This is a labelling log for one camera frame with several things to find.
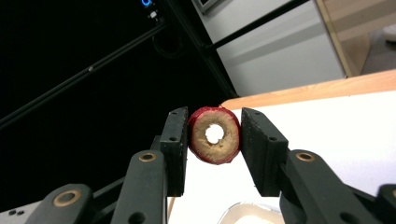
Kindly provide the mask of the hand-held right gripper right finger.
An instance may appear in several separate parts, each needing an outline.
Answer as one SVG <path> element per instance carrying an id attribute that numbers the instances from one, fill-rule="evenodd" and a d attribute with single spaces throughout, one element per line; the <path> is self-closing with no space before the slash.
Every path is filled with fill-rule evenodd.
<path id="1" fill-rule="evenodd" d="M 381 224 L 316 153 L 289 149 L 262 112 L 241 112 L 241 151 L 262 197 L 280 198 L 287 224 Z"/>

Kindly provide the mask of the light wooden desk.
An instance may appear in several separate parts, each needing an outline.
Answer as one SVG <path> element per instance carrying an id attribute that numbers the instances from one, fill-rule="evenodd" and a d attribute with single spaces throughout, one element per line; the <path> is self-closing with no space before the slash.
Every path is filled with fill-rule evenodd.
<path id="1" fill-rule="evenodd" d="M 396 23 L 396 0 L 314 0 L 346 77 L 361 74 L 370 33 Z"/>

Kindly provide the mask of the red hawthorn slice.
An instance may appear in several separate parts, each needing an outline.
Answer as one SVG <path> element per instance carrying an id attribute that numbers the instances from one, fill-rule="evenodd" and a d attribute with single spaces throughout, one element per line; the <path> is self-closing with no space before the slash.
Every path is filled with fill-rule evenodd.
<path id="1" fill-rule="evenodd" d="M 206 130 L 213 124 L 223 130 L 217 143 L 210 143 Z M 240 151 L 240 124 L 236 115 L 221 106 L 204 106 L 191 114 L 188 123 L 189 148 L 201 161 L 210 164 L 231 162 Z"/>

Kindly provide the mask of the device with blue light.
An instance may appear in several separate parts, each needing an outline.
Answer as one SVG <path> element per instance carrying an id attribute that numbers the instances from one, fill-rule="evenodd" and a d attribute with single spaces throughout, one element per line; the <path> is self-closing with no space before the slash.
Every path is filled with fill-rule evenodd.
<path id="1" fill-rule="evenodd" d="M 161 21 L 161 15 L 154 0 L 138 0 L 138 3 L 147 12 L 149 19 L 156 23 Z"/>

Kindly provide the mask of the white cabinet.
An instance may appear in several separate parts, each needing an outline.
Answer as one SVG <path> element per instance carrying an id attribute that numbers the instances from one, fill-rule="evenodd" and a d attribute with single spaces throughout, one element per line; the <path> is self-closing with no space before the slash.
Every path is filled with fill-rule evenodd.
<path id="1" fill-rule="evenodd" d="M 198 15 L 217 42 L 288 0 L 219 0 Z M 240 96 L 344 78 L 315 0 L 217 49 Z"/>

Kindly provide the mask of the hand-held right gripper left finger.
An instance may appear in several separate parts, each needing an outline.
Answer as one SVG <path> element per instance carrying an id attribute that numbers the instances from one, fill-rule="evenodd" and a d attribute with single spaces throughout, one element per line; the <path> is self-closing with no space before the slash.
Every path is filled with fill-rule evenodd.
<path id="1" fill-rule="evenodd" d="M 188 119 L 186 106 L 169 112 L 151 149 L 132 156 L 110 224 L 168 223 L 167 199 L 184 193 Z"/>

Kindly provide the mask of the black metal frame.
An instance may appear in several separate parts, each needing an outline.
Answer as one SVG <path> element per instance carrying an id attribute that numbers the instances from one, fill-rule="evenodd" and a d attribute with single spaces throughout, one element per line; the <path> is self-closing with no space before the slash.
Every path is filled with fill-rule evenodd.
<path id="1" fill-rule="evenodd" d="M 220 88 L 223 90 L 225 95 L 229 98 L 236 98 L 236 91 L 231 87 L 230 84 L 226 82 L 224 75 L 220 72 L 219 66 L 213 60 L 213 54 L 216 53 L 218 48 L 234 41 L 240 36 L 251 32 L 252 30 L 264 25 L 265 23 L 282 16 L 285 13 L 290 12 L 309 1 L 310 0 L 289 0 L 289 2 L 259 17 L 257 20 L 249 23 L 248 25 L 245 25 L 244 27 L 231 33 L 230 35 L 223 37 L 216 43 L 211 43 L 210 45 L 208 45 L 203 42 L 202 39 L 199 37 L 196 29 L 192 26 L 191 21 L 188 19 L 187 15 L 184 13 L 177 0 L 162 0 L 160 5 L 163 7 L 163 12 L 168 17 L 167 20 L 160 21 L 155 27 L 143 33 L 131 42 L 111 52 L 103 59 L 91 64 L 87 68 L 84 68 L 82 71 L 73 75 L 66 81 L 60 83 L 59 85 L 38 96 L 26 105 L 3 117 L 2 119 L 0 119 L 0 131 L 4 130 L 7 126 L 11 125 L 18 119 L 26 116 L 33 110 L 39 108 L 57 95 L 78 84 L 84 78 L 96 73 L 97 71 L 100 71 L 103 67 L 112 63 L 120 56 L 137 47 L 149 38 L 152 38 L 169 26 L 174 26 L 175 28 L 177 28 L 181 35 L 187 40 L 187 43 L 191 44 L 199 59 L 204 63 L 205 67 L 213 74 L 214 78 L 219 83 Z"/>

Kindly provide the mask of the square white tray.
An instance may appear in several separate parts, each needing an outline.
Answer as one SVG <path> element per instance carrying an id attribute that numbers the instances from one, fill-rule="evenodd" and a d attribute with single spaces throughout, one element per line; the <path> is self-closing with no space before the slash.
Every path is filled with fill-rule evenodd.
<path id="1" fill-rule="evenodd" d="M 256 203 L 236 203 L 229 207 L 217 224 L 285 224 L 275 208 Z"/>

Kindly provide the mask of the wooden table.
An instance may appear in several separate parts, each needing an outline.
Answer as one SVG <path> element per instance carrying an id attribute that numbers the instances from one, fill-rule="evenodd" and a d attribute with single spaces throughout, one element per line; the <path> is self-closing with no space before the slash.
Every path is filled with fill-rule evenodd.
<path id="1" fill-rule="evenodd" d="M 242 107 L 283 105 L 382 91 L 396 91 L 396 69 L 282 91 L 239 97 L 226 100 L 221 106 L 230 110 L 235 110 Z"/>

